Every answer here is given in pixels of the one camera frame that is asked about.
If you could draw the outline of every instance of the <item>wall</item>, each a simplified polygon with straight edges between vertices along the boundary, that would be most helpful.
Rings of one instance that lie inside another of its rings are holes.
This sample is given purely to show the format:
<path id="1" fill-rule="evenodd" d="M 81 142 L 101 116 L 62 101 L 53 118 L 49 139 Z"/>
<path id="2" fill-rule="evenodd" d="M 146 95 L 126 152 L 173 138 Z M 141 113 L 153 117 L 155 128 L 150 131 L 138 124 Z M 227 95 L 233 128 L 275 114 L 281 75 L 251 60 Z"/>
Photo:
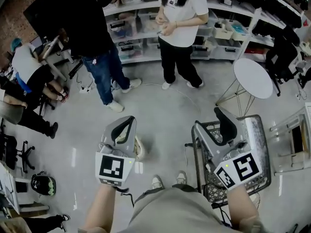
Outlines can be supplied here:
<path id="1" fill-rule="evenodd" d="M 6 0 L 0 8 L 0 68 L 8 63 L 3 54 L 10 51 L 10 43 L 14 38 L 29 42 L 36 37 L 36 32 L 23 14 L 33 1 Z"/>

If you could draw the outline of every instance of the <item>gray floor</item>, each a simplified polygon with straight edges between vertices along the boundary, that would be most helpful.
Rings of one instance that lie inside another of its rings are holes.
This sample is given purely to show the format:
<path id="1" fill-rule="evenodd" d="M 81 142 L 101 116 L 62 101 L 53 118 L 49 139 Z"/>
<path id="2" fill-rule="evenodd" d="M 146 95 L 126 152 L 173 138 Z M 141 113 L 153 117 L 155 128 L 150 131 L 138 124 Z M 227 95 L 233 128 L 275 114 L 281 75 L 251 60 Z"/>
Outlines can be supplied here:
<path id="1" fill-rule="evenodd" d="M 21 126 L 7 123 L 7 134 L 15 135 L 18 147 L 28 140 L 36 150 L 31 159 L 36 170 L 46 170 L 57 181 L 57 194 L 53 198 L 42 196 L 40 201 L 51 206 L 51 214 L 66 213 L 71 221 L 66 223 L 68 232 L 77 232 L 83 224 L 87 210 L 98 188 L 95 179 L 94 161 L 104 128 L 115 119 L 127 115 L 137 118 L 137 135 L 142 139 L 148 156 L 144 161 L 144 173 L 132 172 L 127 180 L 134 198 L 150 187 L 154 174 L 162 177 L 166 186 L 173 184 L 179 170 L 185 170 L 184 144 L 191 141 L 191 127 L 195 120 L 202 122 L 216 119 L 213 108 L 217 98 L 234 79 L 232 63 L 227 61 L 195 62 L 205 86 L 189 89 L 186 82 L 177 75 L 172 87 L 163 91 L 160 62 L 126 66 L 128 77 L 140 77 L 143 84 L 128 94 L 115 91 L 115 99 L 125 106 L 121 114 L 103 107 L 96 89 L 89 94 L 80 94 L 80 85 L 74 80 L 70 86 L 70 98 L 65 104 L 58 103 L 56 110 L 47 109 L 44 118 L 57 121 L 59 130 L 51 140 L 39 133 Z M 64 72 L 72 68 L 64 66 Z M 91 83 L 87 71 L 79 71 L 78 81 L 83 86 Z M 307 101 L 311 101 L 308 90 Z M 255 100 L 248 115 L 259 114 L 265 131 L 300 109 L 305 101 L 298 101 L 295 81 L 281 86 L 280 98 L 273 95 L 267 100 Z M 236 100 L 223 105 L 238 114 Z M 269 142 L 270 158 L 279 151 L 287 151 L 288 145 Z M 186 149 L 188 159 L 187 175 L 190 184 L 196 186 L 193 153 Z M 272 232 L 284 233 L 295 223 L 302 227 L 311 222 L 311 169 L 283 177 L 272 177 L 271 185 L 260 192 L 259 213 L 266 228 Z M 128 197 L 117 196 L 113 232 L 126 228 L 132 214 Z"/>

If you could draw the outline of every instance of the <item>black pants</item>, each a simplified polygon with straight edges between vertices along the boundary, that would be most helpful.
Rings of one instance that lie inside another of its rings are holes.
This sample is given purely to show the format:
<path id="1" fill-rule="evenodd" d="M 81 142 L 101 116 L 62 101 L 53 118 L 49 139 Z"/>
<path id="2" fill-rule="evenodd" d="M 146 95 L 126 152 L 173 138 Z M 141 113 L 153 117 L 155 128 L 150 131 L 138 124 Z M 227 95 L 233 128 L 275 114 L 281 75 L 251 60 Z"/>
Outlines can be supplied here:
<path id="1" fill-rule="evenodd" d="M 197 190 L 195 190 L 192 186 L 187 185 L 187 184 L 175 184 L 175 185 L 172 185 L 172 187 L 179 188 L 180 190 L 182 190 L 184 192 L 197 192 Z M 157 193 L 157 192 L 162 191 L 162 190 L 164 190 L 164 188 L 156 188 L 156 189 L 148 190 L 148 191 L 144 192 L 142 195 L 140 195 L 140 197 L 135 201 L 135 203 L 137 201 L 143 199 L 144 197 L 146 197 L 149 194 Z"/>
<path id="2" fill-rule="evenodd" d="M 18 125 L 25 126 L 28 129 L 40 132 L 46 136 L 51 134 L 50 123 L 30 109 L 24 109 Z"/>
<path id="3" fill-rule="evenodd" d="M 48 218 L 24 218 L 32 233 L 47 233 L 61 226 L 63 218 L 60 215 Z"/>
<path id="4" fill-rule="evenodd" d="M 164 79 L 167 83 L 175 81 L 175 63 L 178 73 L 188 80 L 193 87 L 202 83 L 194 65 L 191 63 L 192 46 L 188 48 L 174 47 L 159 37 Z"/>

